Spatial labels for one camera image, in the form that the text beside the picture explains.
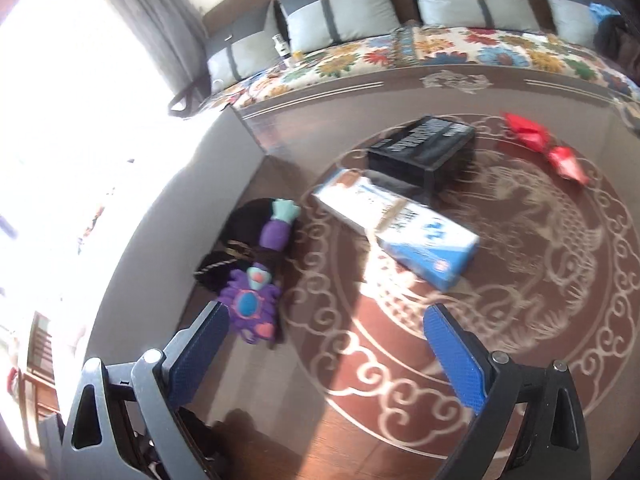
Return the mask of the black odor bar box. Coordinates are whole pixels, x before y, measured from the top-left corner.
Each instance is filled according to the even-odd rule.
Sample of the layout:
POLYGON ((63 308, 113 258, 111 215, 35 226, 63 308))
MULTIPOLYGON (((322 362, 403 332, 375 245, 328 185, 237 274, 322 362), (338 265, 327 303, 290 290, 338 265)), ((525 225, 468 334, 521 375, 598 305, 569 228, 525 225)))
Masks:
POLYGON ((475 158, 476 130, 463 122, 427 115, 368 148, 368 167, 416 188, 431 203, 475 158))

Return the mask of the red foil wrapper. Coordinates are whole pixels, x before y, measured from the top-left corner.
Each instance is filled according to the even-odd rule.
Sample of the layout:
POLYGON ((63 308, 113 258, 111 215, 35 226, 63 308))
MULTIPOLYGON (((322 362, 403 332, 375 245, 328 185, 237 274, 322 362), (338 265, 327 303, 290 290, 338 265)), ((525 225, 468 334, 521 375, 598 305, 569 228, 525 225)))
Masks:
POLYGON ((544 156, 560 178, 576 182, 581 186, 589 184, 589 178, 574 151, 556 142, 546 127, 513 113, 503 112, 502 118, 514 138, 526 148, 544 156))

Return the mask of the white cardboard storage box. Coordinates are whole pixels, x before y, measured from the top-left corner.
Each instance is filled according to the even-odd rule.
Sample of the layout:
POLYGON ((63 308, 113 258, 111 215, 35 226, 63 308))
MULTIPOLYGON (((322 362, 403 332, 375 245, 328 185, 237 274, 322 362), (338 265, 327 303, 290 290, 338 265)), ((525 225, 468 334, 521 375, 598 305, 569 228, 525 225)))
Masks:
POLYGON ((63 415, 86 359, 134 361, 175 333, 193 271, 265 157, 231 105, 169 125, 176 138, 134 164, 67 275, 51 328, 63 415))

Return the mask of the purple plush toy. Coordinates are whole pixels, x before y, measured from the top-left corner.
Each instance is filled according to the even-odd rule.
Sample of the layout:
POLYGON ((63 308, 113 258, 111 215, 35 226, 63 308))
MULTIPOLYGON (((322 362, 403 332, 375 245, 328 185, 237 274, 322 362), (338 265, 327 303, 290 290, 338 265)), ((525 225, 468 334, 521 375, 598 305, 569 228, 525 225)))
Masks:
POLYGON ((248 344, 276 341, 277 303, 282 294, 277 284, 280 266, 273 274, 259 266, 251 266, 247 271, 234 270, 218 295, 218 301, 228 307, 231 325, 248 344))

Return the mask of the blue white carton box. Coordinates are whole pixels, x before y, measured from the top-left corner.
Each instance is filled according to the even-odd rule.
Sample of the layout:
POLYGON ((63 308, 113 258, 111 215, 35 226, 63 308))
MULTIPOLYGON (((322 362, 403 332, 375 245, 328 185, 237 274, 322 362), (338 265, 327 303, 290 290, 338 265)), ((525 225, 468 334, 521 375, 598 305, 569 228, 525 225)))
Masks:
POLYGON ((424 204, 374 183, 362 171, 340 169, 314 198, 383 252, 443 292, 457 281, 480 237, 424 204))

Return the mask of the black braided hat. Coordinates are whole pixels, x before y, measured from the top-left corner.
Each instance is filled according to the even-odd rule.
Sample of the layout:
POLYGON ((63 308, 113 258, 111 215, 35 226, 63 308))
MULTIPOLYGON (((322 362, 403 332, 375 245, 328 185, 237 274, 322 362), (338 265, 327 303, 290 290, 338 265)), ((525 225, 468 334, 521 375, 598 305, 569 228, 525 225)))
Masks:
POLYGON ((220 292, 234 270, 259 266, 271 274, 291 247, 300 207, 294 200, 256 198, 230 214, 214 249, 193 275, 210 292, 220 292))

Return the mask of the grey cushion far left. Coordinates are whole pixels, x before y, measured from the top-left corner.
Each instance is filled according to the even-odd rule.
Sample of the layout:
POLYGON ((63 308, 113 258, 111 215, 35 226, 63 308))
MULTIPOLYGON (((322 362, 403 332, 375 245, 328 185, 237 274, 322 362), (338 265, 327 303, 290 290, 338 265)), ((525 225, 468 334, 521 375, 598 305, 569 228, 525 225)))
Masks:
POLYGON ((217 93, 279 62, 273 37, 279 33, 274 1, 224 26, 205 44, 212 92, 217 93))

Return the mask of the grey curtain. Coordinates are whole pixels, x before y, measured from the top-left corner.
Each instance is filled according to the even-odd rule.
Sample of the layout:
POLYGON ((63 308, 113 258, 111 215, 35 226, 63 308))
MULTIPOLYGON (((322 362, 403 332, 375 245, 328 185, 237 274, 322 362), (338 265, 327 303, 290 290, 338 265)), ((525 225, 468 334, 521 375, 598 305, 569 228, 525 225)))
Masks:
POLYGON ((174 97, 168 114, 186 118, 210 96, 206 31, 189 0, 110 0, 149 51, 174 97))

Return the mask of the small white lotion bottle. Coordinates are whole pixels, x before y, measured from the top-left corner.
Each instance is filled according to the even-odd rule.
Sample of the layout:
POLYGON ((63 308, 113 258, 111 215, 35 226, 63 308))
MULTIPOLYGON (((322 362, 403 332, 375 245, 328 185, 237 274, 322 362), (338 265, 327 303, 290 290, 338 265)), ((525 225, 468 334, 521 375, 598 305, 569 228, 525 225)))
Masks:
POLYGON ((289 58, 292 55, 288 43, 280 34, 274 35, 272 40, 280 58, 289 58))

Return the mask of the dark clothes pile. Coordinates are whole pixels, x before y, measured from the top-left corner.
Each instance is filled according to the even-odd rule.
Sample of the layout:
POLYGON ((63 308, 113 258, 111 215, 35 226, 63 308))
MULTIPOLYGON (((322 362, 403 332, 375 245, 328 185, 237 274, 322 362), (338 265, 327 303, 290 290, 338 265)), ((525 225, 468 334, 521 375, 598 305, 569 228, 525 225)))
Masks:
POLYGON ((639 39, 631 33, 620 12, 613 8, 593 2, 589 5, 589 11, 597 25, 594 50, 638 84, 639 39))

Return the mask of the grey cushion far right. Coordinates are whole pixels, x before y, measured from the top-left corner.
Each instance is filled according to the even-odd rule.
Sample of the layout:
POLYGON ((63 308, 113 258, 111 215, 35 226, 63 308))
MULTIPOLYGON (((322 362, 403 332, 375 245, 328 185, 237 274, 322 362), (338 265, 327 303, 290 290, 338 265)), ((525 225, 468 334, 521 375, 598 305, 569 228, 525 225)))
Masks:
POLYGON ((556 36, 570 44, 593 49, 603 20, 620 16, 611 0, 547 0, 556 36))

